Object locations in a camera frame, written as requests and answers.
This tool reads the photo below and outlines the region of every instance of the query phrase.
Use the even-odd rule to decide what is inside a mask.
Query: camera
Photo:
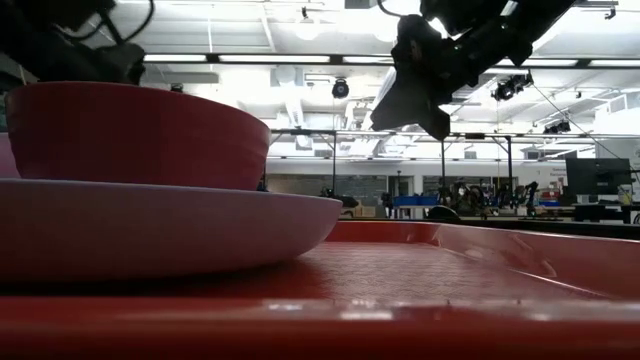
[[[336,83],[333,84],[333,90],[331,94],[336,99],[344,99],[349,96],[349,85],[347,85],[346,79],[336,79]]]

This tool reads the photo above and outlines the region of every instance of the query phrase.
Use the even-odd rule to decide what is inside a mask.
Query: pink plate
[[[340,215],[331,199],[53,180],[0,180],[0,281],[179,276],[292,259]]]

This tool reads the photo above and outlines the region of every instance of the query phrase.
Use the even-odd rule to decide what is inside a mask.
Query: textured tray surface
[[[328,242],[295,261],[229,274],[144,282],[5,287],[11,295],[486,300],[592,296],[426,244]]]

